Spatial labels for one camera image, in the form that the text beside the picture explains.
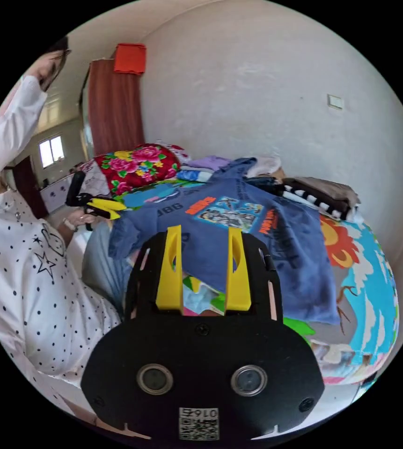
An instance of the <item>blue t-shirt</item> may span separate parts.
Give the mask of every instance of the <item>blue t-shirt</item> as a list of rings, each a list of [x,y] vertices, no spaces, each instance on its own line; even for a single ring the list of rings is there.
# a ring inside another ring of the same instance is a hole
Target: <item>blue t-shirt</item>
[[[109,255],[127,257],[170,226],[182,228],[183,270],[225,292],[228,227],[268,247],[281,282],[284,316],[338,324],[335,283],[318,211],[243,181],[255,158],[237,159],[199,187],[177,189],[159,203],[121,212]]]

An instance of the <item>red floral fabric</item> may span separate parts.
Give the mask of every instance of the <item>red floral fabric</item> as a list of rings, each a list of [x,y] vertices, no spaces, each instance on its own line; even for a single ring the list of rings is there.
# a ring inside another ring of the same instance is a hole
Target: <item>red floral fabric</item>
[[[116,151],[95,157],[112,196],[173,178],[180,162],[169,149],[158,144],[143,144],[133,151]]]

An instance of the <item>red cloth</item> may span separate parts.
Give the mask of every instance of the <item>red cloth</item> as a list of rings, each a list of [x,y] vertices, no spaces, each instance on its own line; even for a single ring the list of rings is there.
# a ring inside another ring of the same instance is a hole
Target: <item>red cloth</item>
[[[173,178],[180,167],[178,158],[157,144],[143,144],[133,151],[116,151],[94,159],[106,176],[113,197]]]
[[[114,60],[115,73],[134,73],[145,71],[147,48],[141,43],[119,43]]]

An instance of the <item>bracelet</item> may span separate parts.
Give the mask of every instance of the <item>bracelet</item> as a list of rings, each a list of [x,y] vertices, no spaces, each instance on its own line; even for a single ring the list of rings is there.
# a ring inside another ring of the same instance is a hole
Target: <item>bracelet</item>
[[[63,224],[65,224],[71,231],[73,231],[73,232],[77,232],[77,231],[78,231],[77,227],[76,227],[74,224],[70,223],[70,221],[69,221],[68,218],[64,218],[64,220],[62,220],[62,222],[63,222]]]

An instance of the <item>brown curtain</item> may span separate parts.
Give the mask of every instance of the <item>brown curtain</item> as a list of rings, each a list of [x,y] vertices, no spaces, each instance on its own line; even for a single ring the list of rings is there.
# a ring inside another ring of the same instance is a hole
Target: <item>brown curtain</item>
[[[23,196],[36,218],[45,218],[48,215],[44,200],[37,185],[36,175],[31,166],[30,156],[21,160],[13,167],[15,187]]]
[[[130,151],[144,143],[139,76],[114,73],[114,60],[92,61],[88,112],[95,155]]]

